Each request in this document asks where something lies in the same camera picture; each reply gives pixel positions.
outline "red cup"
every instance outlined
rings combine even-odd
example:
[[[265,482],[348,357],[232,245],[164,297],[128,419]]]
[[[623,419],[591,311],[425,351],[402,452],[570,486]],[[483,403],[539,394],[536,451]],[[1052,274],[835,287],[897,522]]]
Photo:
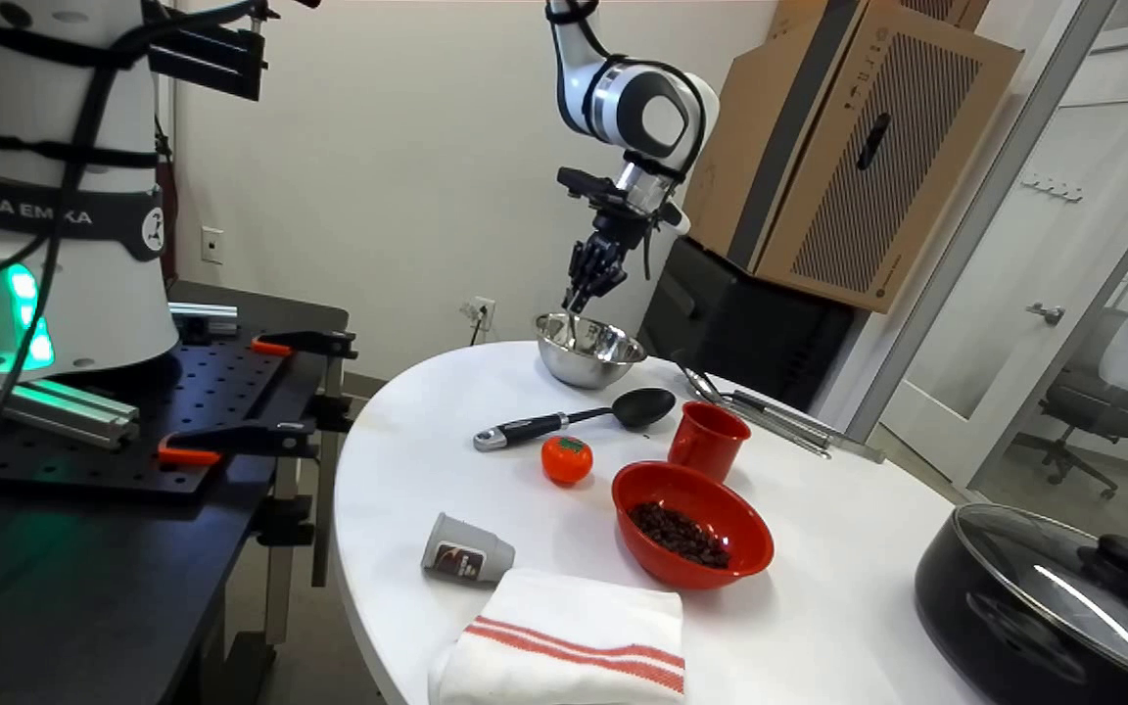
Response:
[[[747,435],[752,428],[736,419],[732,411],[693,400],[681,411],[668,460],[690,467],[713,482],[723,482]]]

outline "black table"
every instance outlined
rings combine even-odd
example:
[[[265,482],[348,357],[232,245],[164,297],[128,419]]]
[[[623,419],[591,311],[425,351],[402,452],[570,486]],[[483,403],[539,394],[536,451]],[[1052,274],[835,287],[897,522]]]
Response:
[[[248,330],[348,323],[339,309],[210,287],[171,297],[239,304]],[[295,357],[257,419],[303,419],[322,377],[324,358]],[[0,488],[0,705],[226,694],[198,669],[224,657],[224,579],[270,482],[275,456],[232,456],[194,501]]]

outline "metal spoon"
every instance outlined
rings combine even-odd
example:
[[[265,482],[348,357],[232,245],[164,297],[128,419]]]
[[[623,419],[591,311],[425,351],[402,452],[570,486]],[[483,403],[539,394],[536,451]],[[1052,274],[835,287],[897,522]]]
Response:
[[[500,451],[500,447],[521,447],[521,441],[532,441],[549,430],[560,430],[560,428],[570,428],[570,424],[583,424],[583,419],[596,419],[596,413],[613,413],[620,428],[625,430],[643,430],[659,419],[664,419],[673,411],[673,390],[664,388],[636,388],[636,390],[623,390],[610,408],[589,408],[589,411],[560,411],[560,413],[532,413],[532,419],[514,419],[514,424],[499,424],[499,428],[484,428],[474,447],[476,451]]]

